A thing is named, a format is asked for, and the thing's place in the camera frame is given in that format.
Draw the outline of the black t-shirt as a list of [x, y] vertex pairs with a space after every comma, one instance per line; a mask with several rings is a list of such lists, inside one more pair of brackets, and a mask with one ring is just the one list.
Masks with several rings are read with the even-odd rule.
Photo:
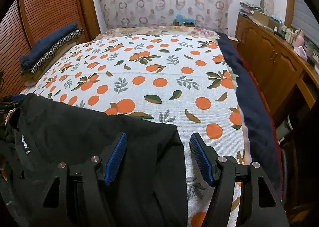
[[114, 226], [187, 226], [184, 147], [177, 127], [25, 95], [1, 112], [1, 226], [30, 226], [60, 162], [84, 163], [122, 132], [127, 149], [106, 189]]

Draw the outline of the folded navy blue garment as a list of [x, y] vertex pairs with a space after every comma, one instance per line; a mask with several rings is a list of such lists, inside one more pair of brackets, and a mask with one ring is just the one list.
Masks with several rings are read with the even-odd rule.
[[38, 40], [31, 51], [24, 56], [21, 56], [20, 66], [21, 70], [29, 70], [33, 65], [36, 64], [36, 62], [60, 39], [67, 36], [69, 33], [74, 31], [77, 28], [77, 23], [71, 23], [69, 25], [66, 25], [52, 33], [50, 33], [48, 36], [41, 38]]

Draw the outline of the grey waste bin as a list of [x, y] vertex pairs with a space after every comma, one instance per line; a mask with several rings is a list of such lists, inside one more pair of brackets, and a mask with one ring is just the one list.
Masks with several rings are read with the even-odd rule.
[[292, 130], [293, 130], [293, 127], [292, 127], [292, 124], [290, 121], [290, 115], [288, 115], [287, 118], [276, 129], [277, 140], [280, 141], [282, 138], [284, 138]]

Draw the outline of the navy blue blanket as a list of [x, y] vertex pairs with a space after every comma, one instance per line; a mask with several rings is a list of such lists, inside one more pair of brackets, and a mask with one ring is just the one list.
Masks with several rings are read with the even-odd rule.
[[252, 89], [252, 81], [249, 78], [249, 71], [247, 70], [247, 66], [239, 55], [235, 47], [232, 45], [227, 35], [219, 32], [218, 35], [220, 38], [217, 40], [220, 50], [222, 51], [223, 57], [226, 61], [226, 64], [232, 69], [236, 78], [236, 97], [238, 100], [239, 108], [243, 115], [244, 129], [248, 132], [244, 134], [245, 137], [248, 138], [248, 150], [244, 152], [245, 155], [248, 156], [248, 159], [251, 161], [256, 161], [251, 156], [251, 148], [250, 148], [250, 139], [249, 139], [249, 128], [251, 127], [251, 122], [246, 122], [245, 117], [251, 116], [249, 113], [251, 108], [248, 107], [249, 101], [251, 100], [251, 94], [249, 91]]

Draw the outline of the patterned dark folded cloth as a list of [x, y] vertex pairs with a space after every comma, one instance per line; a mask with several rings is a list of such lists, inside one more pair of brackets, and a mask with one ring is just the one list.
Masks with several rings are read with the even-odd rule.
[[63, 37], [62, 39], [60, 39], [36, 62], [35, 65], [31, 67], [31, 69], [22, 71], [20, 66], [21, 74], [35, 73], [35, 71], [37, 71], [39, 67], [41, 67], [42, 65], [46, 64], [48, 61], [53, 59], [53, 57], [57, 54], [58, 50], [77, 40], [83, 34], [83, 32], [84, 32], [84, 29], [79, 28], [72, 31], [67, 36]]

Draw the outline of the wooden louvered wardrobe door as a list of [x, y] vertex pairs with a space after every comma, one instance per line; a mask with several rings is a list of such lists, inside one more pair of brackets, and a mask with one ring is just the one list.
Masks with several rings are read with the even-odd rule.
[[100, 33], [93, 0], [10, 0], [1, 8], [1, 96], [23, 89], [19, 58], [39, 39], [71, 23], [84, 29], [81, 42]]

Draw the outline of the wooden sideboard cabinet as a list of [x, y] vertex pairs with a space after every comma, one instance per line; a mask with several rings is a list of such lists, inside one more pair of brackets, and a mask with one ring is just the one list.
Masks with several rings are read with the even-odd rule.
[[318, 100], [318, 74], [292, 47], [251, 19], [238, 16], [237, 50], [261, 92], [271, 115], [279, 114], [299, 90], [311, 109]]

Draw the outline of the orange print white sheet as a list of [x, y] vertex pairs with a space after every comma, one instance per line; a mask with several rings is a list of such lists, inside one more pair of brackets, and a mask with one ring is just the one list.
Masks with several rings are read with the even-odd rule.
[[235, 90], [235, 75], [215, 40], [171, 32], [78, 44], [23, 93], [177, 126], [185, 150], [188, 224], [200, 226], [213, 189], [191, 155], [190, 136], [198, 132], [218, 154], [243, 161]]

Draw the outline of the red bed cover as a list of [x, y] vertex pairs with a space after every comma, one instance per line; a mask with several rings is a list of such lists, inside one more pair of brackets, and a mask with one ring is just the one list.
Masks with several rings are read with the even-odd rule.
[[260, 91], [256, 79], [251, 72], [248, 73], [252, 81], [252, 89], [249, 91], [251, 100], [248, 107], [251, 116], [245, 117], [245, 121], [251, 122], [249, 139], [251, 156], [261, 163], [273, 184], [279, 199], [283, 197], [283, 172], [281, 150], [276, 139], [273, 119], [268, 111], [267, 102]]

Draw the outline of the pink tissue pack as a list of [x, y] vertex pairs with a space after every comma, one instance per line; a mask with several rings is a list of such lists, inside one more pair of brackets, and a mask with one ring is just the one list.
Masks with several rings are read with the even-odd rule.
[[302, 46], [294, 47], [294, 52], [303, 60], [307, 61], [308, 56]]

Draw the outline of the pink kettle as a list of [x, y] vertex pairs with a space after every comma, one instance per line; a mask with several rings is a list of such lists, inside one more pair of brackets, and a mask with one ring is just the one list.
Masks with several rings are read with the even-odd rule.
[[296, 30], [294, 33], [294, 40], [293, 40], [292, 46], [294, 48], [298, 48], [303, 45], [304, 45], [304, 32], [301, 29]]

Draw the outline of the cardboard box on cabinet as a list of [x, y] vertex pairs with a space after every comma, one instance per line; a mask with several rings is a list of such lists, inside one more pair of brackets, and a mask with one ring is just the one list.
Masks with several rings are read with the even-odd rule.
[[260, 23], [263, 26], [267, 26], [269, 28], [274, 28], [274, 21], [267, 15], [265, 15], [262, 12], [255, 11], [252, 15], [253, 19], [256, 20], [258, 23]]

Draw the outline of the floral beige blanket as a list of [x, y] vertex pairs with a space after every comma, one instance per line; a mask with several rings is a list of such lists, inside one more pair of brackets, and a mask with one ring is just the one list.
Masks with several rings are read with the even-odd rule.
[[210, 31], [197, 27], [187, 26], [151, 26], [151, 27], [136, 27], [136, 28], [115, 28], [109, 29], [107, 32], [100, 33], [95, 39], [114, 38], [121, 36], [136, 36], [136, 35], [178, 35], [178, 36], [194, 36], [207, 38], [215, 41], [220, 36], [215, 31]]

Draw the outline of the blue item box at headboard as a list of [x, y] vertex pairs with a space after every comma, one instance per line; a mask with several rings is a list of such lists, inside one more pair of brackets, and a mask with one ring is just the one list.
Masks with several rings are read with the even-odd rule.
[[174, 26], [195, 26], [195, 20], [191, 18], [184, 18], [182, 15], [177, 14], [176, 18], [173, 21]]

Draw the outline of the window roller blind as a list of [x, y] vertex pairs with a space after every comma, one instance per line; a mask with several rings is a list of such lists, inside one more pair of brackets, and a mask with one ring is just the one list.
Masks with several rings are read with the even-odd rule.
[[292, 26], [301, 29], [318, 47], [318, 22], [304, 0], [295, 0]]

